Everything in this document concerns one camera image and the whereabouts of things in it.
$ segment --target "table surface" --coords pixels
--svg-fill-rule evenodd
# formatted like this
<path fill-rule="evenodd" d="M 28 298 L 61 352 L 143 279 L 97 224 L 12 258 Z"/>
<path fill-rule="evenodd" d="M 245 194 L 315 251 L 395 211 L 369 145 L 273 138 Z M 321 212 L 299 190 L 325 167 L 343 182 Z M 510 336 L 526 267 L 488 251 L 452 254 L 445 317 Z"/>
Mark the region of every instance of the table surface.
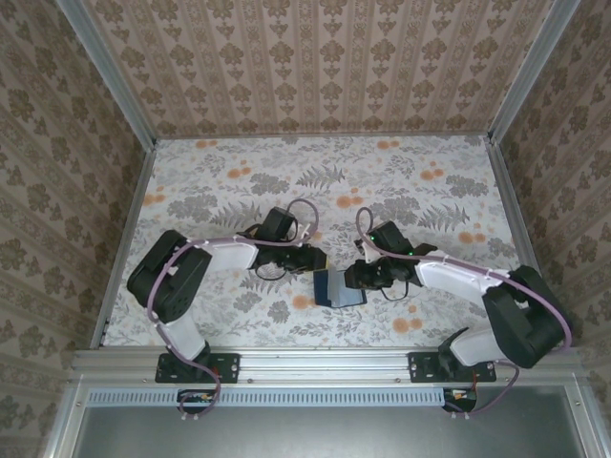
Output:
<path fill-rule="evenodd" d="M 162 344 L 127 291 L 131 272 L 168 229 L 228 236 L 273 206 L 308 198 L 320 211 L 313 244 L 346 268 L 360 255 L 354 217 L 367 205 L 415 246 L 493 268 L 518 266 L 483 136 L 344 136 L 162 140 L 137 221 L 105 345 Z M 293 212 L 311 221 L 304 205 Z M 396 284 L 390 295 L 400 297 Z M 485 320 L 480 305 L 411 286 L 408 297 L 344 309 L 314 305 L 312 274 L 263 281 L 252 271 L 204 278 L 192 307 L 213 346 L 437 346 Z"/>

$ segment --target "floral tablecloth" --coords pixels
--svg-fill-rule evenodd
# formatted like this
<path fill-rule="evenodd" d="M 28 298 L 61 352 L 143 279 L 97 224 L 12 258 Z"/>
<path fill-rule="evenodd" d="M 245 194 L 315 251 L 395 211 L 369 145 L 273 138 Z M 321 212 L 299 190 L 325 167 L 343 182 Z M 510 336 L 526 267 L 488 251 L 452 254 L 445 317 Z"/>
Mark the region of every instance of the floral tablecloth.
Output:
<path fill-rule="evenodd" d="M 125 282 L 163 231 L 231 235 L 294 198 L 318 206 L 313 244 L 340 269 L 360 256 L 353 241 L 362 205 L 376 222 L 394 220 L 414 245 L 517 266 L 482 136 L 162 140 L 104 344 L 161 344 Z M 304 205 L 294 213 L 312 218 Z M 402 293 L 401 284 L 390 291 Z M 251 271 L 206 276 L 192 306 L 200 332 L 223 346 L 438 345 L 485 319 L 480 306 L 415 286 L 402 301 L 369 292 L 365 305 L 328 309 L 314 304 L 312 274 L 263 281 Z"/>

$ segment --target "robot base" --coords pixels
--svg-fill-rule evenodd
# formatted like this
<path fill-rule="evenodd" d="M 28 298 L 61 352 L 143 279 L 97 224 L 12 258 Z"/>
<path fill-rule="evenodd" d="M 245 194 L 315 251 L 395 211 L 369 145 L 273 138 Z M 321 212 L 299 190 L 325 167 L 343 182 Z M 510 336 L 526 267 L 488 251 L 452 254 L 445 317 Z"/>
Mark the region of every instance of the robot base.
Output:
<path fill-rule="evenodd" d="M 463 366 L 461 370 L 450 373 L 439 361 L 437 351 L 418 351 L 408 354 L 410 377 L 413 384 L 439 382 L 496 382 L 495 365 L 492 362 L 479 363 L 472 367 Z"/>

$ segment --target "black cable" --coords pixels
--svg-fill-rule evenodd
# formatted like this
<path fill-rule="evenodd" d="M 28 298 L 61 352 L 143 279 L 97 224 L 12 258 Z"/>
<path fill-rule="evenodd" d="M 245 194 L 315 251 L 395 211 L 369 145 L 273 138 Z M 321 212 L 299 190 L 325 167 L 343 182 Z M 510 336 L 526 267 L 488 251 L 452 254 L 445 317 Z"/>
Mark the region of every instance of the black cable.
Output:
<path fill-rule="evenodd" d="M 283 274 L 282 274 L 280 277 L 276 277 L 275 279 L 267 279 L 267 278 L 262 277 L 261 275 L 259 275 L 259 269 L 261 269 L 262 267 L 263 267 L 263 266 L 262 266 L 262 265 L 260 265 L 259 267 L 257 267 L 257 268 L 255 269 L 255 275 L 256 275 L 257 277 L 259 277 L 261 280 L 264 280 L 264 281 L 278 281 L 278 280 L 283 279 L 283 278 L 284 278 L 284 276 L 286 275 L 286 271 L 284 271 L 284 272 L 283 272 Z"/>
<path fill-rule="evenodd" d="M 410 285 L 407 282 L 405 282 L 405 294 L 403 295 L 402 298 L 399 298 L 399 299 L 391 299 L 391 298 L 389 298 L 386 295 L 386 293 L 384 292 L 384 288 L 380 288 L 380 291 L 382 292 L 382 296 L 384 296 L 384 299 L 386 299 L 387 301 L 389 301 L 389 302 L 397 302 L 397 301 L 404 300 L 408 296 L 409 289 L 410 289 Z"/>

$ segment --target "wire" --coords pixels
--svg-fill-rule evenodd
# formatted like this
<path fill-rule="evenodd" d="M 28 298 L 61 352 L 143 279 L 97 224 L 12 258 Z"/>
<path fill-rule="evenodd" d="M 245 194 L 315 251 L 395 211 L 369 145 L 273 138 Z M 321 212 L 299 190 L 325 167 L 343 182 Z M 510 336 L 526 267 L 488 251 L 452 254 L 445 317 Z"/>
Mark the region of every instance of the wire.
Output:
<path fill-rule="evenodd" d="M 254 239 L 242 238 L 239 236 L 233 236 L 233 237 L 223 237 L 223 238 L 218 238 L 218 239 L 199 239 L 199 240 L 188 241 L 187 243 L 182 245 L 181 248 L 179 248 L 174 253 L 174 255 L 172 255 L 172 257 L 165 263 L 165 265 L 163 265 L 163 267 L 161 268 L 161 271 L 159 272 L 157 279 L 153 283 L 153 287 L 151 288 L 151 292 L 149 293 L 149 297 L 146 303 L 146 314 L 149 320 L 153 322 L 153 324 L 155 325 L 155 329 L 157 330 L 157 333 L 160 335 L 160 337 L 165 342 L 168 350 L 171 351 L 181 362 L 191 365 L 199 370 L 202 370 L 203 372 L 208 374 L 215 383 L 215 393 L 212 398 L 212 401 L 210 402 L 208 407 L 206 407 L 199 414 L 200 416 L 203 416 L 209 413 L 214 408 L 217 401 L 219 400 L 221 396 L 221 380 L 219 379 L 219 376 L 215 374 L 212 370 L 210 370 L 208 367 L 189 360 L 184 355 L 182 355 L 177 349 L 175 349 L 170 337 L 166 334 L 163 328 L 158 325 L 159 317 L 153 310 L 153 304 L 155 302 L 155 296 L 157 295 L 159 287 L 161 286 L 161 282 L 163 281 L 165 276 L 168 275 L 168 272 L 174 266 L 174 264 L 180 258 L 180 256 L 182 256 L 182 254 L 185 251 L 193 248 L 194 246 L 199 246 L 199 245 L 211 246 L 215 244 L 228 243 L 228 242 L 245 243 L 249 245 L 268 245 L 268 246 L 295 246 L 297 245 L 297 246 L 301 246 L 302 244 L 310 240 L 312 238 L 312 235 L 315 234 L 316 231 L 318 230 L 318 223 L 319 223 L 320 216 L 319 216 L 318 209 L 316 208 L 316 206 L 312 202 L 304 198 L 296 198 L 292 200 L 286 207 L 286 211 L 289 211 L 290 207 L 292 207 L 295 203 L 298 203 L 298 202 L 308 205 L 314 212 L 314 223 L 311 225 L 310 231 L 304 232 L 303 236 L 300 239 L 293 240 L 293 241 L 265 241 L 265 240 L 254 240 Z"/>
<path fill-rule="evenodd" d="M 478 267 L 476 265 L 471 265 L 462 260 L 455 260 L 452 258 L 443 258 L 440 256 L 429 256 L 429 255 L 426 255 L 426 256 L 399 255 L 397 253 L 392 253 L 391 251 L 383 250 L 382 248 L 377 247 L 371 241 L 371 239 L 367 237 L 367 235 L 363 232 L 363 229 L 361 228 L 361 223 L 360 223 L 361 214 L 363 212 L 367 212 L 369 214 L 369 229 L 367 230 L 367 232 L 369 232 L 371 230 L 371 227 L 373 226 L 373 213 L 371 212 L 371 210 L 368 207 L 361 207 L 359 211 L 356 212 L 356 230 L 359 234 L 359 237 L 363 240 L 363 242 L 366 243 L 369 247 L 371 247 L 375 251 L 377 251 L 378 253 L 381 253 L 390 258 L 397 258 L 399 260 L 433 260 L 437 262 L 446 262 L 447 264 L 452 264 L 462 269 L 470 270 L 477 274 L 484 274 L 495 280 L 504 281 L 505 283 L 513 286 L 513 288 L 521 291 L 522 293 L 526 294 L 527 296 L 530 296 L 535 301 L 543 305 L 547 309 L 547 311 L 549 311 L 554 316 L 554 318 L 558 320 L 558 323 L 562 327 L 562 331 L 564 332 L 564 344 L 561 349 L 565 350 L 571 347 L 571 344 L 573 342 L 573 336 L 571 334 L 571 328 L 569 327 L 569 324 L 566 322 L 566 320 L 564 320 L 564 317 L 562 317 L 560 312 L 558 312 L 557 309 L 552 304 L 550 304 L 545 298 L 537 294 L 535 291 L 524 286 L 523 284 L 518 283 L 517 281 L 513 281 L 511 279 L 508 279 L 507 277 L 503 277 L 502 275 L 499 275 L 490 269 Z"/>
<path fill-rule="evenodd" d="M 408 291 L 410 289 L 410 284 L 409 283 L 405 283 L 405 294 L 403 295 L 402 298 L 399 299 L 391 299 L 389 298 L 386 293 L 384 292 L 384 288 L 380 288 L 380 291 L 382 292 L 382 296 L 384 296 L 384 299 L 386 299 L 389 302 L 397 302 L 397 301 L 402 301 L 404 300 L 407 296 L 408 296 Z"/>
<path fill-rule="evenodd" d="M 185 403 L 185 401 L 187 399 L 200 397 L 202 394 L 205 394 L 205 393 L 196 393 L 196 392 L 184 393 L 184 395 L 180 398 L 179 412 L 182 414 L 182 418 L 184 420 L 186 420 L 187 416 L 189 415 L 187 412 L 184 411 L 184 403 Z M 193 418 L 195 420 L 197 420 L 198 417 L 199 417 L 198 413 L 193 414 Z"/>
<path fill-rule="evenodd" d="M 496 361 L 496 364 L 511 367 L 514 370 L 514 377 L 512 377 L 509 383 L 505 385 L 503 390 L 500 393 L 498 393 L 498 395 L 494 399 L 492 399 L 487 405 L 480 407 L 480 408 L 476 408 L 472 410 L 471 412 L 465 412 L 459 406 L 453 403 L 449 403 L 448 401 L 446 401 L 446 406 L 449 406 L 453 408 L 454 410 L 456 410 L 457 412 L 462 413 L 466 418 L 469 417 L 470 415 L 477 415 L 480 413 L 484 413 L 490 410 L 492 407 L 496 406 L 501 401 L 501 399 L 505 397 L 505 395 L 509 392 L 509 390 L 514 387 L 514 385 L 517 382 L 517 378 L 519 377 L 519 367 L 516 364 L 511 363 L 509 361 Z"/>
<path fill-rule="evenodd" d="M 283 271 L 283 274 L 280 277 L 276 277 L 275 279 L 267 279 L 266 277 L 263 277 L 262 275 L 259 274 L 259 269 L 261 269 L 263 266 L 260 265 L 259 267 L 257 267 L 255 269 L 255 275 L 257 277 L 259 277 L 261 280 L 265 280 L 265 281 L 278 281 L 284 278 L 284 276 L 286 275 L 286 271 Z"/>

